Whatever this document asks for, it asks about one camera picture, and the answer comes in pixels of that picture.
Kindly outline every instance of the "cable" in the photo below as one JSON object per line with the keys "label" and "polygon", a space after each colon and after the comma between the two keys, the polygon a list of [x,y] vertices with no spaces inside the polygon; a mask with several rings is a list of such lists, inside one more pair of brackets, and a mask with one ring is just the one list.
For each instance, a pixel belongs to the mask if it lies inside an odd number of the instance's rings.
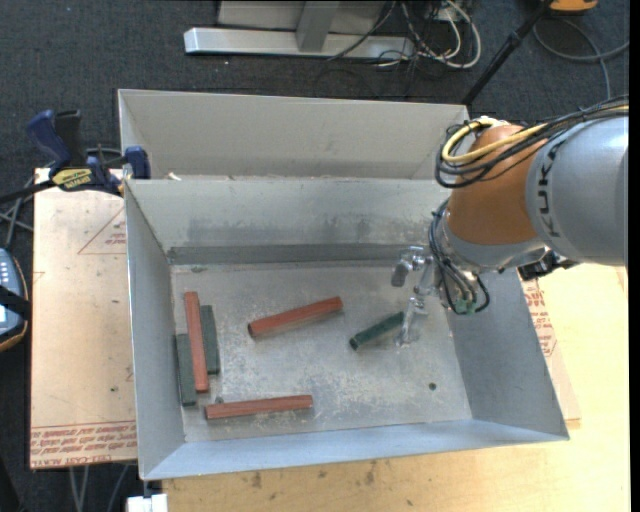
{"label": "cable", "polygon": [[537,24],[536,24],[533,27],[533,35],[538,41],[538,43],[540,43],[540,45],[545,50],[552,53],[553,55],[556,55],[565,60],[569,60],[571,62],[578,62],[583,64],[599,63],[600,68],[602,69],[602,74],[604,75],[606,98],[610,99],[611,98],[611,82],[609,80],[609,71],[607,70],[607,65],[605,61],[607,59],[616,57],[620,55],[622,52],[626,51],[629,48],[629,41],[622,44],[621,46],[618,46],[617,48],[614,48],[613,50],[602,53],[600,52],[600,49],[596,46],[596,44],[593,42],[593,40],[589,37],[589,35],[583,29],[581,29],[578,25],[576,25],[575,23],[569,20],[565,20],[564,18],[558,18],[557,20],[562,21],[565,25],[572,27],[576,32],[578,32],[587,41],[587,43],[589,43],[589,46],[591,46],[591,48],[593,49],[594,51],[593,55],[571,55],[568,53],[559,52],[558,50],[552,48],[542,40],[542,38],[540,37],[540,34],[538,33]]}
{"label": "cable", "polygon": [[[575,23],[569,20],[566,20],[564,18],[545,18],[545,20],[561,21],[566,25],[569,25],[570,27],[574,28],[577,32],[579,32],[582,36],[584,36],[585,40],[591,45],[592,48],[595,49],[595,45],[592,43],[591,38],[587,35],[587,33],[584,30],[578,27],[578,25],[576,25]],[[600,52],[599,50],[596,50],[596,53],[594,53],[593,55],[571,55],[569,53],[562,53],[552,48],[547,43],[545,43],[540,37],[540,34],[538,34],[537,26],[533,27],[533,35],[545,50],[553,53],[554,55],[557,55],[558,57],[562,57],[563,59],[571,60],[574,62],[588,62],[588,63],[595,64],[596,62],[599,62],[601,60],[608,60],[613,57],[617,57],[622,52],[629,49],[629,41],[627,41],[626,43],[618,46],[617,48],[614,48],[613,50],[609,50],[606,52]]]}
{"label": "cable", "polygon": [[129,465],[125,464],[124,469],[120,473],[120,477],[116,482],[116,486],[113,488],[113,492],[111,493],[111,498],[109,498],[109,505],[107,506],[107,512],[111,512],[113,510],[113,506],[116,503],[116,499],[118,498],[118,494],[120,492],[120,487],[122,486],[122,482],[124,477],[127,475],[127,471],[129,470]]}
{"label": "cable", "polygon": [[395,6],[396,6],[396,1],[394,0],[393,2],[391,2],[391,5],[389,6],[389,10],[387,11],[387,13],[380,19],[380,21],[378,21],[378,23],[376,23],[373,27],[371,27],[371,29],[366,34],[364,34],[360,39],[358,39],[354,44],[352,44],[345,50],[342,50],[340,53],[337,53],[336,55],[329,57],[327,59],[327,62],[346,57],[347,54],[351,53],[353,50],[358,48],[358,46],[364,43],[371,34],[373,34],[376,30],[378,30],[384,24],[384,22],[387,21],[389,16],[391,16],[391,13],[393,12],[393,9],[395,8]]}
{"label": "cable", "polygon": [[453,50],[447,50],[443,53],[436,53],[426,43],[426,41],[420,36],[420,34],[418,34],[418,32],[416,31],[411,21],[411,17],[409,15],[409,10],[407,9],[406,2],[401,3],[401,9],[402,9],[402,14],[404,15],[405,21],[407,23],[407,27],[409,28],[409,31],[411,32],[411,35],[413,36],[413,39],[418,47],[418,49],[416,50],[416,55],[427,58],[427,59],[435,60],[452,69],[457,69],[457,70],[469,69],[478,63],[482,55],[482,40],[480,38],[480,33],[478,32],[478,29],[476,28],[475,24],[471,21],[471,17],[464,10],[462,10],[455,2],[451,0],[447,0],[447,5],[452,9],[454,9],[460,15],[460,17],[471,27],[471,32],[473,34],[473,42],[475,46],[475,55],[469,62],[458,63],[458,62],[451,61],[451,59],[457,56],[461,51],[462,37],[460,35],[460,31],[458,30],[455,22],[451,19],[451,16],[449,15],[448,11],[447,11],[447,17],[449,18],[448,23],[453,27],[453,31],[456,36],[456,47]]}
{"label": "cable", "polygon": [[[467,136],[505,123],[504,121],[486,117],[472,120],[462,126],[454,127],[455,131],[442,145],[441,151],[436,157],[436,181],[446,188],[461,188],[485,179],[493,179],[493,177],[486,178],[486,176],[496,164],[531,148],[534,144],[539,142],[548,144],[572,127],[587,121],[628,115],[628,95],[622,95],[597,103],[589,108],[523,128],[492,144],[473,149],[465,154],[456,155],[454,152]],[[489,160],[480,161],[482,157],[486,157],[497,150],[502,150],[502,152]],[[463,177],[464,179],[452,183],[444,179],[445,175]]]}
{"label": "cable", "polygon": [[[467,278],[451,259],[447,256],[438,242],[438,230],[440,222],[446,212],[449,200],[445,200],[438,209],[433,213],[433,221],[429,226],[429,249],[433,256],[433,261],[437,265],[441,276],[441,285],[444,289],[447,305],[456,315],[466,315],[473,312],[479,312],[487,308],[490,302],[489,291],[486,286],[480,280],[479,276],[472,274],[478,283],[478,286],[484,294],[484,302],[478,306],[478,295],[475,290],[473,282]],[[455,304],[451,296],[450,282],[458,289],[461,299],[466,303],[464,310],[460,310],[458,304]]]}

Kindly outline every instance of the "metal bar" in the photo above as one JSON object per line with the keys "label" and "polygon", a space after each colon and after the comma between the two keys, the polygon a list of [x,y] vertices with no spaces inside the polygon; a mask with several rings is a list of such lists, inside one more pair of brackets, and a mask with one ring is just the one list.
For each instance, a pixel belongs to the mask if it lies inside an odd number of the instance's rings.
{"label": "metal bar", "polygon": [[298,48],[303,52],[322,51],[340,2],[305,2],[296,29]]}
{"label": "metal bar", "polygon": [[[187,54],[333,57],[361,38],[361,35],[328,34],[322,50],[301,51],[295,32],[192,28],[184,33]],[[413,43],[406,37],[369,36],[361,45],[349,52],[349,58],[395,60],[400,53],[410,55],[413,51]]]}

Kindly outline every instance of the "black cable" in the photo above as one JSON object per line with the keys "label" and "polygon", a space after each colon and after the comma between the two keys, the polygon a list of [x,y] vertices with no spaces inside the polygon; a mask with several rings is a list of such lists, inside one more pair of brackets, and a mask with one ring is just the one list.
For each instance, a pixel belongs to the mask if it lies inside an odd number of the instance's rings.
{"label": "black cable", "polygon": [[373,27],[371,27],[371,29],[366,34],[364,34],[354,44],[352,44],[348,48],[342,50],[340,53],[337,53],[337,54],[329,57],[327,59],[327,62],[332,61],[332,60],[342,59],[343,57],[346,57],[347,54],[351,53],[353,50],[358,48],[358,46],[360,46],[362,43],[364,43],[371,34],[373,34],[382,25],[384,25],[384,22],[387,21],[387,19],[389,19],[389,16],[391,16],[391,13],[393,12],[395,6],[396,6],[396,2],[394,0],[393,2],[391,2],[391,5],[389,6],[389,9],[387,10],[387,13],[382,18],[380,18],[380,21],[378,21]]}
{"label": "black cable", "polygon": [[[429,249],[431,250],[431,254],[433,256],[433,260],[438,266],[438,270],[440,271],[441,283],[445,292],[445,298],[447,300],[447,304],[449,308],[457,315],[465,315],[471,312],[471,310],[467,311],[458,311],[456,305],[453,303],[453,299],[451,297],[451,290],[449,289],[449,283],[447,278],[449,278],[453,284],[458,288],[460,293],[462,294],[463,299],[467,303],[471,303],[475,306],[478,301],[478,296],[476,290],[471,283],[471,281],[464,275],[464,273],[451,261],[451,259],[443,252],[442,248],[439,246],[437,241],[437,231],[440,222],[444,216],[447,205],[449,204],[449,200],[445,200],[438,209],[433,213],[433,221],[429,226],[428,239],[429,239]],[[481,289],[485,295],[485,302],[480,306],[480,310],[485,309],[489,303],[489,293],[484,283],[481,284]]]}
{"label": "black cable", "polygon": [[614,48],[613,50],[602,53],[600,52],[600,49],[596,46],[596,44],[593,42],[593,40],[589,37],[589,35],[575,23],[572,23],[571,21],[566,20],[564,18],[545,18],[545,19],[555,19],[573,28],[587,41],[587,43],[589,44],[589,46],[591,46],[591,49],[593,50],[594,53],[593,55],[571,55],[571,54],[559,52],[558,50],[552,48],[542,40],[542,38],[540,37],[540,34],[538,34],[538,29],[536,24],[536,26],[533,27],[533,35],[538,41],[538,43],[540,43],[540,45],[545,50],[562,59],[569,60],[571,62],[583,63],[583,64],[600,64],[600,68],[602,69],[602,74],[604,75],[606,97],[607,99],[611,98],[611,81],[609,80],[609,71],[607,70],[607,65],[605,61],[607,59],[616,57],[620,55],[622,52],[624,52],[625,50],[627,50],[629,48],[629,41],[627,41],[626,43],[624,43],[623,45],[617,48]]}
{"label": "black cable", "polygon": [[[483,181],[486,179],[486,175],[493,169],[493,167],[497,163],[513,155],[516,155],[521,151],[526,150],[527,148],[533,146],[534,144],[537,144],[538,142],[546,141],[546,143],[548,143],[550,140],[553,140],[554,138],[558,137],[562,133],[578,124],[615,116],[628,116],[628,110],[620,109],[620,107],[624,106],[628,106],[628,95],[619,96],[617,98],[598,103],[589,108],[557,117],[555,118],[555,120],[548,121],[546,123],[546,126],[541,127],[541,129],[533,135],[514,143],[510,147],[504,149],[504,151],[502,151],[496,157],[484,162],[479,162],[479,160],[481,160],[482,158],[486,158],[486,155],[483,155],[481,158],[478,158],[476,160],[465,162],[464,164],[449,163],[445,162],[442,159],[442,151],[439,151],[436,156],[436,181],[441,186],[451,189],[462,188],[473,183]],[[457,142],[452,150],[457,149],[461,143],[462,139]],[[456,177],[462,176],[467,177],[467,179],[465,179],[464,181],[452,183],[445,180],[443,177],[444,175]]]}
{"label": "black cable", "polygon": [[[569,25],[574,30],[579,32],[580,35],[582,35],[585,38],[585,40],[591,45],[591,47],[594,48],[595,45],[592,43],[592,40],[588,36],[588,34],[584,30],[582,30],[580,27],[578,27],[578,25],[576,25],[575,23],[564,18],[556,18],[556,17],[543,18],[543,20],[561,21],[566,25]],[[625,43],[618,46],[617,48],[614,48],[613,50],[608,50],[606,52],[600,52],[599,50],[597,50],[596,53],[594,53],[593,55],[571,55],[569,53],[560,52],[555,48],[552,48],[551,46],[549,46],[547,43],[545,43],[540,37],[540,34],[538,34],[537,25],[533,27],[533,35],[545,50],[553,53],[554,55],[557,55],[558,57],[562,57],[563,59],[571,60],[573,62],[585,62],[590,64],[597,64],[601,60],[609,60],[609,59],[612,59],[613,57],[617,57],[618,55],[620,55],[621,53],[629,49],[629,41],[626,41]]]}
{"label": "black cable", "polygon": [[0,196],[0,204],[8,203],[10,201],[13,201],[14,199],[18,199],[21,197],[27,197],[55,186],[56,184],[52,181],[45,181],[43,183],[38,183],[37,185],[31,185],[30,187],[24,188],[22,190],[17,190],[16,192],[12,192],[5,196]]}

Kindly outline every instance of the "green block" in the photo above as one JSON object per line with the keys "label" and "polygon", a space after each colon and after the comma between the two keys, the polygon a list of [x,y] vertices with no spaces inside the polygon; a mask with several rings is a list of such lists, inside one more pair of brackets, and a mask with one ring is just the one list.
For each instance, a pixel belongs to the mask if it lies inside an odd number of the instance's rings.
{"label": "green block", "polygon": [[359,332],[349,340],[353,350],[358,350],[362,345],[379,338],[396,327],[400,327],[404,321],[404,312],[396,313],[378,322],[376,325]]}
{"label": "green block", "polygon": [[176,336],[176,351],[178,353],[180,403],[183,406],[195,405],[197,401],[196,382],[193,378],[191,341],[188,334],[178,334]]}
{"label": "green block", "polygon": [[200,306],[200,323],[202,324],[202,340],[204,342],[204,356],[207,361],[207,373],[220,373],[220,352],[218,350],[218,334],[216,321],[211,306]]}

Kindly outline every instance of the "wooden stick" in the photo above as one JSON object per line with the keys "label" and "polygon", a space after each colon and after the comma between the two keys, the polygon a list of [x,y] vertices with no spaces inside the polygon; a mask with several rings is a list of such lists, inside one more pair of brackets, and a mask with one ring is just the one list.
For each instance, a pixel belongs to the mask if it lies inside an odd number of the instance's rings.
{"label": "wooden stick", "polygon": [[184,294],[184,307],[187,314],[187,331],[191,341],[191,360],[193,361],[193,378],[198,393],[209,391],[209,374],[204,354],[202,339],[202,323],[200,321],[200,299],[196,292]]}
{"label": "wooden stick", "polygon": [[332,297],[327,300],[315,302],[314,304],[309,304],[308,306],[302,306],[301,308],[254,320],[249,324],[249,334],[255,338],[266,334],[294,329],[337,313],[342,310],[342,307],[340,297]]}
{"label": "wooden stick", "polygon": [[311,395],[283,396],[262,400],[247,400],[245,402],[209,404],[205,407],[205,416],[208,420],[215,420],[236,416],[293,411],[296,409],[310,409],[311,407],[313,407],[313,397]]}

